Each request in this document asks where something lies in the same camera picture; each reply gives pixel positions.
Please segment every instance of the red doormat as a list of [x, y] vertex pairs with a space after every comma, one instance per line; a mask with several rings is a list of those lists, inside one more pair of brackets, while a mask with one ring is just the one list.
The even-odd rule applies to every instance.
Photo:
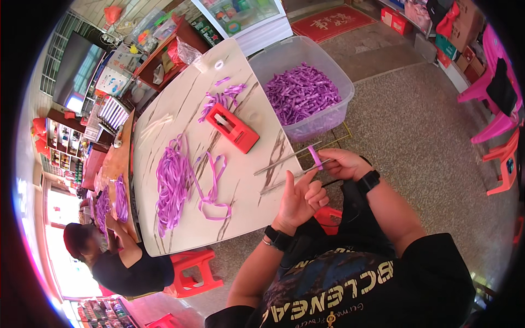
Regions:
[[292, 31], [321, 43], [325, 40], [358, 27], [375, 23], [376, 20], [347, 5], [341, 5], [291, 24]]

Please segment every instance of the purple ribbon pile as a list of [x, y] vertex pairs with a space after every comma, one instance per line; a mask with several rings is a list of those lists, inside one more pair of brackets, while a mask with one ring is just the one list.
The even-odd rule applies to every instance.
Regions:
[[[226, 82], [230, 79], [229, 76], [225, 77], [222, 80], [218, 80], [215, 83], [215, 86], [218, 87], [221, 83]], [[201, 112], [202, 117], [198, 119], [199, 123], [204, 122], [206, 115], [208, 115], [209, 111], [212, 109], [213, 106], [215, 106], [216, 103], [220, 103], [222, 106], [227, 107], [228, 106], [228, 100], [226, 99], [226, 96], [230, 97], [232, 99], [233, 105], [237, 106], [237, 100], [235, 97], [243, 91], [243, 89], [246, 87], [246, 84], [241, 83], [237, 86], [229, 86], [228, 88], [224, 89], [224, 92], [221, 92], [220, 94], [216, 93], [214, 96], [212, 96], [211, 93], [206, 92], [206, 97], [209, 98], [209, 102], [204, 104], [204, 110]]]
[[109, 187], [106, 185], [97, 200], [95, 209], [97, 210], [97, 222], [100, 229], [104, 232], [106, 240], [108, 239], [108, 232], [106, 231], [106, 214], [109, 212]]
[[276, 75], [265, 93], [281, 125], [295, 124], [341, 101], [333, 82], [313, 66], [294, 67]]
[[128, 222], [128, 199], [126, 197], [126, 189], [124, 187], [124, 177], [122, 174], [115, 181], [115, 211], [117, 218], [123, 222]]
[[[182, 152], [182, 141], [186, 144], [185, 153]], [[190, 193], [190, 177], [195, 183], [197, 192], [201, 198], [198, 208], [208, 220], [224, 220], [232, 214], [232, 209], [227, 204], [216, 204], [217, 200], [217, 183], [226, 168], [226, 158], [219, 155], [215, 161], [209, 152], [206, 152], [209, 163], [212, 166], [213, 173], [213, 187], [205, 197], [195, 177], [195, 172], [190, 165], [188, 155], [190, 149], [187, 138], [183, 134], [179, 134], [176, 139], [169, 143], [162, 155], [159, 165], [157, 167], [157, 191], [159, 192], [159, 200], [157, 201], [157, 216], [159, 218], [158, 230], [159, 236], [164, 237], [167, 229], [173, 229], [179, 224], [179, 220], [184, 209], [184, 203], [191, 198]], [[216, 173], [215, 165], [222, 158], [224, 158], [223, 166], [219, 173]], [[208, 217], [202, 210], [203, 204], [210, 204], [217, 207], [226, 207], [227, 214], [225, 217]]]

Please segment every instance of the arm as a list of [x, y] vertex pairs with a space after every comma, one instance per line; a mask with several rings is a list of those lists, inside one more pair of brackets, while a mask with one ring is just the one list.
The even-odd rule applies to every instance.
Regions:
[[108, 232], [108, 250], [112, 254], [116, 254], [119, 252], [119, 247], [117, 246], [117, 240], [115, 239], [115, 233], [113, 230], [110, 230], [106, 228], [106, 231]]
[[[313, 179], [317, 170], [305, 174], [294, 186], [293, 174], [286, 171], [285, 192], [281, 199], [279, 214], [271, 224], [289, 236], [305, 223], [319, 208], [328, 204], [326, 190], [320, 181]], [[263, 240], [270, 242], [266, 236]], [[266, 290], [275, 278], [284, 252], [265, 244], [263, 241], [243, 263], [230, 289], [226, 307], [247, 305], [256, 308]]]
[[106, 214], [106, 227], [115, 231], [122, 240], [123, 250], [119, 252], [120, 259], [126, 268], [131, 267], [142, 258], [142, 249], [135, 240], [122, 229], [120, 222], [115, 220], [109, 213]]
[[[294, 228], [281, 227], [279, 218], [275, 218], [271, 226], [276, 231], [281, 230], [289, 236], [295, 234]], [[270, 242], [270, 239], [266, 236], [262, 239]], [[246, 261], [244, 261], [243, 266], [235, 277], [228, 295], [226, 307], [248, 305], [256, 308], [261, 299], [263, 299], [271, 282], [274, 280], [283, 255], [284, 252], [261, 241]]]
[[[320, 150], [319, 155], [323, 160], [334, 160], [324, 166], [330, 175], [338, 179], [359, 181], [374, 170], [365, 160], [347, 150]], [[401, 257], [414, 240], [426, 236], [416, 212], [383, 178], [366, 194], [366, 198], [377, 223], [394, 244], [397, 256]]]

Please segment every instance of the black wristwatch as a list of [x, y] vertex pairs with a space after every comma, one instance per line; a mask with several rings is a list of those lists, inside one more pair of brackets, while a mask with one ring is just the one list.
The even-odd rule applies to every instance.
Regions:
[[293, 242], [292, 236], [288, 236], [280, 230], [275, 231], [271, 226], [266, 227], [264, 233], [271, 240], [270, 246], [283, 252], [285, 252]]
[[364, 196], [367, 192], [372, 190], [373, 187], [379, 184], [379, 172], [377, 170], [366, 173], [359, 181], [358, 188], [361, 194]]

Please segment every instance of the glass door fridge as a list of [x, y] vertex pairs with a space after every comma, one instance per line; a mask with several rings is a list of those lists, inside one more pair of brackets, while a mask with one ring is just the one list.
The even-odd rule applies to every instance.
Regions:
[[279, 0], [192, 0], [222, 37], [233, 37], [245, 56], [293, 32]]

